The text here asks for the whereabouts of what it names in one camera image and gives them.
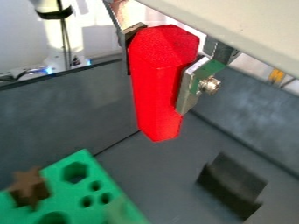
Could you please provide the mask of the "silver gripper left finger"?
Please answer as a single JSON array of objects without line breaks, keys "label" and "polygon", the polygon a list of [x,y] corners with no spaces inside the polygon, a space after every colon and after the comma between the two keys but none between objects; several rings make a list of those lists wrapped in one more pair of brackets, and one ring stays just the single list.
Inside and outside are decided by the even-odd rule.
[{"label": "silver gripper left finger", "polygon": [[130,4],[134,0],[103,0],[107,13],[116,27],[118,43],[122,47],[122,74],[130,75],[127,48],[136,33],[147,27],[143,22],[135,22]]}]

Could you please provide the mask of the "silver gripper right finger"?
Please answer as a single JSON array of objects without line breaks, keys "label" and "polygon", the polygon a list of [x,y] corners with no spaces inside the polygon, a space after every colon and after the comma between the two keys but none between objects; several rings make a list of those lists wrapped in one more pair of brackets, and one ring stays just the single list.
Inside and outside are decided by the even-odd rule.
[{"label": "silver gripper right finger", "polygon": [[208,36],[203,45],[203,55],[183,70],[182,85],[175,109],[184,115],[196,105],[203,93],[214,95],[220,81],[214,75],[222,71],[239,56],[239,50]]}]

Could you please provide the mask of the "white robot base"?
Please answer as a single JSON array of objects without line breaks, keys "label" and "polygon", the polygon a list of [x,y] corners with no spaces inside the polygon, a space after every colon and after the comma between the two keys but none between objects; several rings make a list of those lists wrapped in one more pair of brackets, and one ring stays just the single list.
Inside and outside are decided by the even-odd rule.
[{"label": "white robot base", "polygon": [[59,73],[89,64],[83,45],[83,32],[72,0],[29,0],[44,24],[48,56],[44,64]]}]

